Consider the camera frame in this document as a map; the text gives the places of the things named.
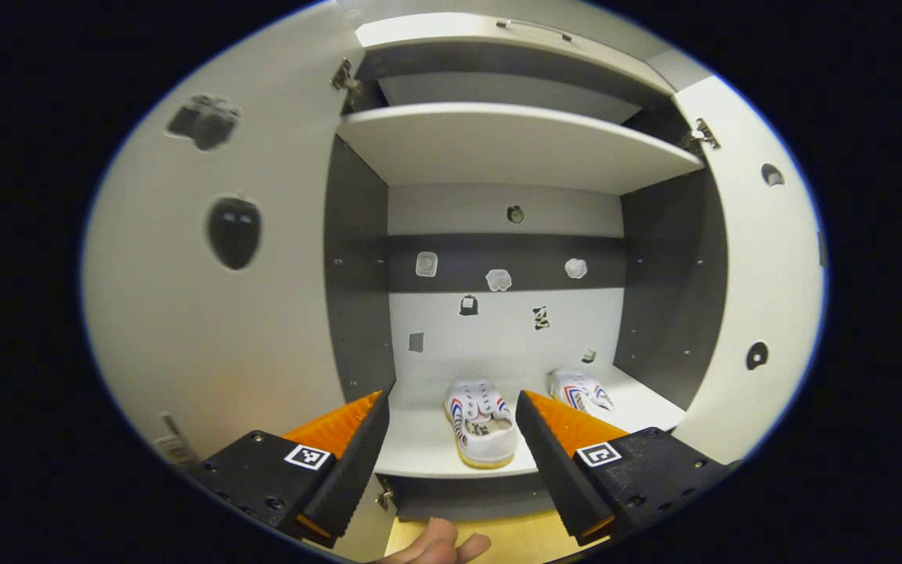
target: shoe cabinet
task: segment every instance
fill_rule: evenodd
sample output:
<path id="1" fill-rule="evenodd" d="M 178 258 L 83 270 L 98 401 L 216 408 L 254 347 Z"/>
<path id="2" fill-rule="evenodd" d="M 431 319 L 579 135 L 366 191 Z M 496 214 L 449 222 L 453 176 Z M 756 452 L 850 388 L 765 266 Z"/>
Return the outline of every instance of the shoe cabinet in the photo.
<path id="1" fill-rule="evenodd" d="M 547 394 L 552 368 L 584 367 L 626 431 L 747 457 L 801 385 L 826 284 L 813 202 L 761 115 L 676 50 L 590 38 L 607 35 L 586 14 L 568 16 L 584 36 L 464 12 L 360 22 L 340 4 L 205 64 L 108 168 L 82 289 L 129 424 L 151 443 L 171 414 L 206 457 L 390 389 L 352 537 L 369 514 L 552 508 L 523 440 L 503 468 L 459 460 L 441 408 L 459 376 L 513 406 Z M 164 134 L 198 93 L 241 108 L 213 150 Z M 225 197 L 261 213 L 236 270 L 204 236 Z M 417 273 L 423 252 L 433 276 Z M 586 275 L 567 274 L 572 258 Z M 505 291 L 493 269 L 511 273 Z"/>

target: finger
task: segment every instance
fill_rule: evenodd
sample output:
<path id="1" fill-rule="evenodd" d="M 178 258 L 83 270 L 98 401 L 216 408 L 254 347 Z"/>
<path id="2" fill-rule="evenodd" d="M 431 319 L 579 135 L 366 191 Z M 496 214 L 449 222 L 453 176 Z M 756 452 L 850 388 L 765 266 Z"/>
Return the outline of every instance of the finger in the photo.
<path id="1" fill-rule="evenodd" d="M 489 550 L 489 547 L 491 546 L 493 546 L 493 541 L 486 535 L 480 535 L 478 533 L 472 535 L 458 547 L 457 564 L 465 564 L 466 562 L 475 560 L 480 554 Z"/>
<path id="2" fill-rule="evenodd" d="M 427 545 L 423 554 L 408 561 L 407 564 L 458 564 L 458 551 L 454 543 L 445 539 L 437 539 Z"/>
<path id="3" fill-rule="evenodd" d="M 412 544 L 379 560 L 378 564 L 407 564 L 423 554 L 430 543 L 444 541 L 453 547 L 457 540 L 458 528 L 454 526 L 453 522 L 432 517 L 427 522 L 427 528 Z"/>

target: shelf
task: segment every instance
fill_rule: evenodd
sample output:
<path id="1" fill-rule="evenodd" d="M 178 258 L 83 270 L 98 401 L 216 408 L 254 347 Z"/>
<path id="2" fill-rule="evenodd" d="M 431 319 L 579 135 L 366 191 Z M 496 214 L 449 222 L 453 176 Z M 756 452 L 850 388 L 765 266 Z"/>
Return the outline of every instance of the shelf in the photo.
<path id="1" fill-rule="evenodd" d="M 595 365 L 590 370 L 608 390 L 619 410 L 624 431 L 636 432 L 648 426 L 669 431 L 684 417 L 679 407 L 611 364 L 601 362 L 601 365 Z M 415 400 L 419 385 L 409 383 L 414 376 L 418 374 L 400 374 L 391 391 L 389 429 L 375 464 L 375 472 L 431 479 L 495 478 L 537 472 L 534 458 L 522 436 L 517 438 L 513 460 L 505 467 L 478 470 L 465 465 L 458 458 L 454 431 L 441 405 L 443 389 L 436 389 L 435 386 L 433 400 L 426 403 Z M 531 389 L 545 396 L 548 394 L 544 389 L 545 378 L 527 378 L 525 385 L 499 379 L 495 383 L 512 410 L 516 408 L 517 396 L 522 389 Z"/>
<path id="2" fill-rule="evenodd" d="M 368 51 L 365 67 L 369 67 L 373 62 L 372 57 L 378 56 L 379 53 L 403 46 L 427 46 L 442 43 L 458 46 L 459 49 L 469 44 L 510 46 L 529 48 L 543 58 L 551 55 L 561 57 L 561 64 L 552 65 L 559 71 L 565 71 L 565 67 L 576 67 L 579 63 L 592 64 L 609 74 L 616 74 L 640 83 L 642 87 L 652 90 L 659 96 L 672 96 L 676 91 L 654 68 L 618 49 L 572 33 L 569 33 L 570 40 L 567 42 L 561 38 L 561 32 L 531 27 L 520 22 L 508 23 L 502 27 L 497 25 L 498 22 L 506 21 L 509 20 L 460 12 L 413 14 L 366 23 L 357 28 L 357 38 Z M 475 54 L 472 51 L 465 51 L 465 53 Z M 426 53 L 431 55 L 430 57 L 419 56 L 422 54 L 419 51 L 416 54 L 415 57 L 403 58 L 407 58 L 415 64 L 426 64 L 427 58 L 440 60 L 445 65 L 448 63 L 491 64 L 496 62 L 493 57 L 476 60 L 474 57 L 462 54 L 451 57 L 440 57 L 439 54 L 433 56 L 435 53 L 432 52 Z M 516 64 L 513 64 L 513 68 L 509 68 L 508 65 L 508 68 L 504 69 L 505 71 L 518 74 L 531 67 L 529 61 L 518 60 L 516 56 L 509 60 Z M 398 67 L 399 62 L 398 58 L 397 60 L 386 60 L 385 66 Z"/>
<path id="3" fill-rule="evenodd" d="M 704 168 L 693 154 L 621 125 L 504 103 L 355 112 L 337 135 L 389 186 L 499 183 L 622 195 Z"/>

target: white sneaker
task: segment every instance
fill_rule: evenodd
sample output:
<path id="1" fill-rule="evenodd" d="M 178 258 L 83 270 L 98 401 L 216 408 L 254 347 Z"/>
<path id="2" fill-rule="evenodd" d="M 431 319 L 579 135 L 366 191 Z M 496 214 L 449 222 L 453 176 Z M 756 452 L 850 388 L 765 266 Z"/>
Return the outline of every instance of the white sneaker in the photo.
<path id="1" fill-rule="evenodd" d="M 454 425 L 458 456 L 474 468 L 500 468 L 512 460 L 517 425 L 500 390 L 482 379 L 451 382 L 444 415 Z"/>
<path id="2" fill-rule="evenodd" d="M 552 371 L 549 374 L 548 388 L 552 397 L 566 406 L 593 415 L 606 424 L 618 426 L 615 422 L 615 404 L 601 388 L 601 383 L 591 378 L 587 371 L 579 368 L 559 368 Z"/>

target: open cabinet door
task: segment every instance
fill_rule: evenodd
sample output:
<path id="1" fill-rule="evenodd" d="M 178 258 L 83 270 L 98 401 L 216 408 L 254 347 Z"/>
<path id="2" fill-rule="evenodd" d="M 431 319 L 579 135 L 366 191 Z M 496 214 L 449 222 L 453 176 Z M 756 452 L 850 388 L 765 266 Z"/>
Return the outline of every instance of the open cabinet door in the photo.
<path id="1" fill-rule="evenodd" d="M 729 253 L 716 349 L 673 434 L 726 464 L 773 428 L 812 360 L 827 280 L 823 235 L 798 165 L 747 100 L 717 76 L 673 99 L 692 128 L 704 119 L 719 143 L 701 146 L 719 188 Z"/>
<path id="2" fill-rule="evenodd" d="M 344 57 L 355 71 L 363 54 L 336 2 L 315 4 L 197 69 L 112 161 L 87 226 L 83 308 L 107 388 L 144 439 L 169 435 L 167 411 L 205 458 L 251 429 L 284 433 L 345 403 L 323 288 L 323 207 L 347 93 L 330 79 Z M 197 94 L 240 110 L 214 149 L 169 132 Z M 208 240 L 223 197 L 253 204 L 262 223 L 253 258 L 236 270 Z"/>

